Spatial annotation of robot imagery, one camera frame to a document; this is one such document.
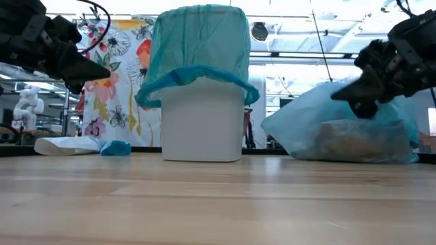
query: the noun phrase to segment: white trash can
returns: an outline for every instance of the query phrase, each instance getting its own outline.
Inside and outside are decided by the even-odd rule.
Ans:
[[[241,158],[245,91],[207,77],[161,91],[164,160],[232,162]]]

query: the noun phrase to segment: ceiling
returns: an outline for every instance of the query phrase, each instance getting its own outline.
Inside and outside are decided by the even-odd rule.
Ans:
[[[89,6],[73,0],[42,0],[48,13],[90,14]],[[386,34],[407,16],[395,0],[159,0],[146,4],[143,0],[95,0],[112,18],[129,18],[131,14],[156,16],[163,11],[195,4],[224,4],[240,7],[249,23],[265,22],[269,30],[267,42],[252,40],[252,51],[321,52],[313,13],[317,18],[324,52],[358,53],[372,39],[386,39]],[[432,0],[409,0],[413,13],[434,7]]]

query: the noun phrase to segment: trash can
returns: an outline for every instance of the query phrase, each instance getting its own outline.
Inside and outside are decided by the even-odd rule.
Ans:
[[[151,63],[135,100],[161,108],[163,158],[237,161],[244,105],[259,99],[248,83],[250,35],[237,7],[197,5],[161,14]]]

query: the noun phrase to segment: white paper towel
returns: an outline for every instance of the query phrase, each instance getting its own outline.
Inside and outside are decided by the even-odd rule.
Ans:
[[[44,137],[35,142],[35,151],[46,156],[99,153],[101,146],[90,137]]]

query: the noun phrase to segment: plastic bag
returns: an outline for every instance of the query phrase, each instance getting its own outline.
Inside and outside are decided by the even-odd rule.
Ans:
[[[72,156],[100,152],[101,156],[127,156],[131,152],[128,142],[107,142],[90,135],[80,137],[43,137],[35,142],[35,151],[45,156]]]
[[[413,101],[396,97],[379,105],[373,119],[358,119],[347,102],[330,98],[345,85],[329,82],[311,89],[266,118],[263,130],[296,159],[416,162],[411,149],[419,143],[419,130]]]
[[[161,14],[153,30],[151,64],[135,96],[143,108],[161,107],[160,90],[206,76],[246,90],[245,105],[259,99],[248,81],[250,34],[244,12],[232,6],[197,5]]]
[[[323,122],[314,132],[313,144],[293,151],[305,160],[361,163],[409,163],[411,153],[403,121],[379,124],[370,120]]]

